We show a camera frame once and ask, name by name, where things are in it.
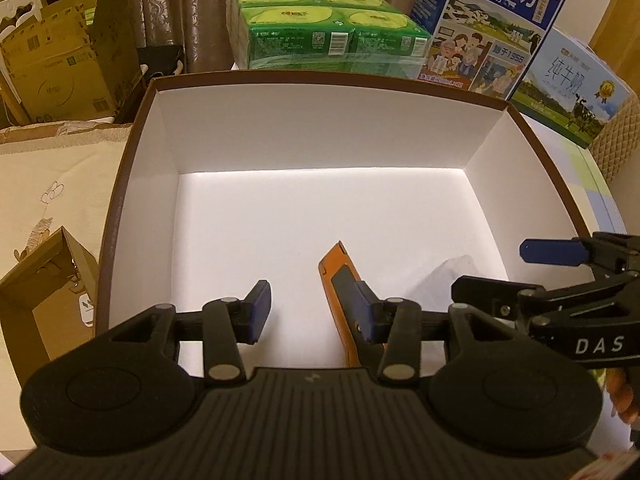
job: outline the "pure milk box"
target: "pure milk box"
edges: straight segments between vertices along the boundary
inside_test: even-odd
[[[508,99],[565,0],[415,0],[433,34],[420,79]]]
[[[511,102],[525,115],[586,148],[629,93],[588,46],[554,28]]]

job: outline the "screw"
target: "screw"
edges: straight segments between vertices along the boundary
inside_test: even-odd
[[[531,322],[534,325],[546,326],[551,323],[551,320],[547,316],[534,316],[531,318]]]
[[[240,368],[233,365],[215,365],[207,372],[215,381],[232,381],[240,375]]]
[[[392,381],[406,381],[415,375],[415,369],[405,364],[389,365],[382,374]]]

